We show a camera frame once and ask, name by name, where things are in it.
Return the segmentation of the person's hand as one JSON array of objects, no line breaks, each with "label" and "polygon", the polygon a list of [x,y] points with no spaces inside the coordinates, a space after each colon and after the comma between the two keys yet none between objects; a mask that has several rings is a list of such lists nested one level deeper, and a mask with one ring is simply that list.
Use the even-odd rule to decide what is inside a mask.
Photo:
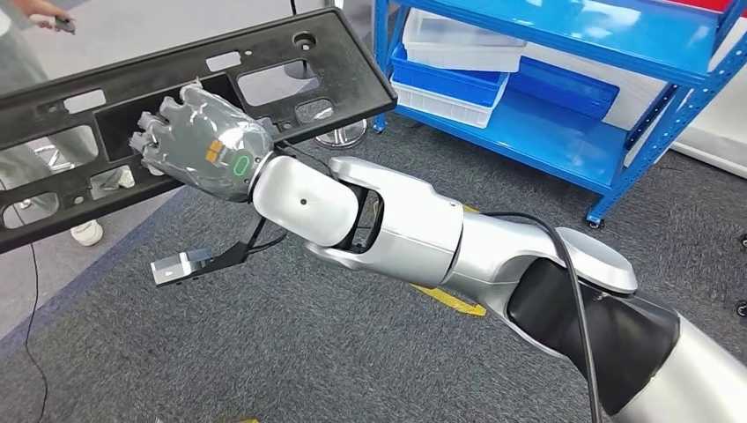
[{"label": "person's hand", "polygon": [[56,21],[71,19],[71,15],[64,9],[44,1],[34,1],[28,7],[29,18],[35,25],[58,31]]}]

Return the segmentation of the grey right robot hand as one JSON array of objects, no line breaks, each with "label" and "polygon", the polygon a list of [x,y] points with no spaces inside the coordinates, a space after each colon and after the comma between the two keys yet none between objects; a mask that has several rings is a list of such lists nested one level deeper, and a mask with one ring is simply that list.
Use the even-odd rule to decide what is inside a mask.
[{"label": "grey right robot hand", "polygon": [[130,147],[142,155],[151,174],[246,203],[258,167],[273,150],[270,133],[197,80],[183,86],[179,96],[166,96],[156,114],[140,115]]}]

